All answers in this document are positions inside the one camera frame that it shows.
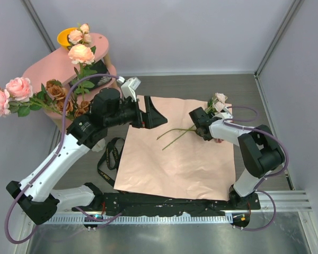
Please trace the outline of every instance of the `pink table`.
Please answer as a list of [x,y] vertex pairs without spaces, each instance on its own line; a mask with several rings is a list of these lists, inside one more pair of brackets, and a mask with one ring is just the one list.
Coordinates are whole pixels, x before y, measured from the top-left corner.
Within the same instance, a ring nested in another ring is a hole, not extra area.
[[[111,63],[111,59],[108,54],[109,44],[107,38],[98,33],[91,33],[90,35],[92,36],[92,43],[90,47],[96,46],[96,51],[94,54],[95,61],[103,59],[109,73],[116,75],[117,70]],[[40,61],[36,62],[24,72],[23,77],[29,78],[31,80],[34,93],[41,91],[41,84],[46,85],[46,82],[51,79],[60,81],[64,87],[69,89],[68,83],[76,77],[74,67],[79,69],[79,65],[72,64],[72,61],[67,54],[68,51],[61,47],[48,56],[42,58]],[[115,79],[112,79],[103,87],[98,87],[92,90],[89,94],[85,94],[85,100],[90,101],[102,88],[107,87],[113,87],[120,91],[117,82]],[[78,102],[80,103],[81,101],[82,96],[79,95]],[[61,115],[50,111],[45,111],[45,113],[58,125],[59,128],[61,127]]]

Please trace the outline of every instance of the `white wall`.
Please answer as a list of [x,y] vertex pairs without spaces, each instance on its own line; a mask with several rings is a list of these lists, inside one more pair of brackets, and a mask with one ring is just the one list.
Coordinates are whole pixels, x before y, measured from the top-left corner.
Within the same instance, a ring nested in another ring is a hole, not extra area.
[[[20,77],[33,63],[47,55],[48,49],[17,0],[0,1],[0,86]],[[4,217],[12,203],[6,191],[11,180],[20,181],[46,157],[54,124],[42,112],[18,118],[0,118],[0,254],[13,253],[4,234]],[[16,208],[11,217],[11,231],[21,214]]]
[[77,22],[110,42],[120,74],[254,72],[292,0],[32,0],[57,45]]
[[272,121],[290,153],[290,175],[318,220],[318,0],[304,1],[262,75]]

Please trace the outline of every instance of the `black strap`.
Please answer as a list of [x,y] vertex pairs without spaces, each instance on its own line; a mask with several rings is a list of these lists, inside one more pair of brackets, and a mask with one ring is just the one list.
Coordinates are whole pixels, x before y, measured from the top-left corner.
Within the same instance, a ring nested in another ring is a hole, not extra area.
[[[123,138],[114,138],[110,142],[108,142],[107,146],[106,146],[106,151],[102,155],[101,159],[98,162],[98,165],[96,166],[96,169],[97,169],[99,175],[103,179],[105,179],[105,181],[107,183],[109,183],[109,185],[111,185],[112,187],[114,187],[115,181],[109,175],[107,175],[106,173],[101,171],[99,169],[99,167],[104,163],[104,161],[106,161],[107,167],[110,170],[116,169],[118,172],[121,154],[122,154],[122,150],[123,150],[123,146],[122,146],[120,153],[118,153],[118,149],[116,148],[116,143],[119,139],[121,139],[123,142],[125,142],[125,140]],[[114,158],[114,166],[111,166],[111,156],[110,156],[111,153],[112,153],[113,158]]]

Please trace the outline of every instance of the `brown paper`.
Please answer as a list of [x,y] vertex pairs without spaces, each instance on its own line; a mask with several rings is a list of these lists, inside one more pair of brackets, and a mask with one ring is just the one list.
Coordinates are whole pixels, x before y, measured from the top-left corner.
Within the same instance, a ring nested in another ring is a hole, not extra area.
[[[140,109],[145,110],[143,96]],[[204,141],[188,132],[164,151],[162,149],[193,125],[189,112],[206,108],[193,99],[152,97],[154,106],[168,123],[157,128],[128,129],[114,188],[120,191],[173,198],[228,200],[228,189],[235,182],[233,145],[224,141]]]

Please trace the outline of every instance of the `yellow pot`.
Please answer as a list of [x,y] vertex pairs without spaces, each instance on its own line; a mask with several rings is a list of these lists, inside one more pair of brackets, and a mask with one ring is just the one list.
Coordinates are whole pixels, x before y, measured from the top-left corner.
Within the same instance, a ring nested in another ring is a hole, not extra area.
[[68,40],[67,40],[67,36],[69,35],[69,33],[71,33],[73,30],[76,30],[77,28],[67,28],[63,31],[61,31],[58,34],[57,40],[58,43],[65,49],[68,50],[68,46],[70,46]]

